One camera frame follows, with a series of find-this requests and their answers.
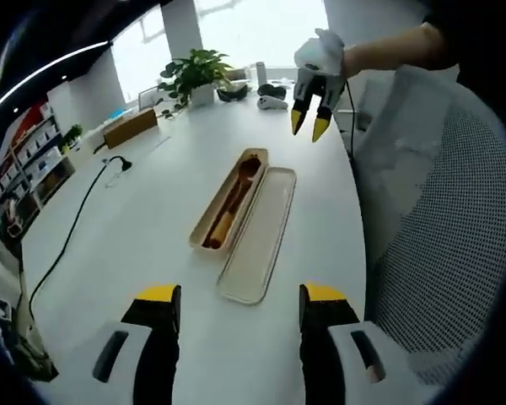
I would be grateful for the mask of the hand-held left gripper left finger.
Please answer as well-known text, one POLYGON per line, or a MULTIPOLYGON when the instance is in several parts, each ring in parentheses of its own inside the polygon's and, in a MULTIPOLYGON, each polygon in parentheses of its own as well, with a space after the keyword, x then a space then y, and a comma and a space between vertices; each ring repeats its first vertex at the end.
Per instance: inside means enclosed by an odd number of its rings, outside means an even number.
POLYGON ((77 346, 57 376, 58 404, 171 404, 180 356, 179 284, 138 294, 119 321, 77 346))

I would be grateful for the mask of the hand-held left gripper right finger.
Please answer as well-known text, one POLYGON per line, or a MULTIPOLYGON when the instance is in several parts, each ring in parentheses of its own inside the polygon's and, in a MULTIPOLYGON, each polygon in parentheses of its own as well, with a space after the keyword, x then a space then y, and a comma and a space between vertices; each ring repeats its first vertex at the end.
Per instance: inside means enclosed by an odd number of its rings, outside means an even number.
POLYGON ((307 404, 429 404, 439 387, 420 382, 408 353, 346 296, 328 285, 299 285, 299 358, 307 404))

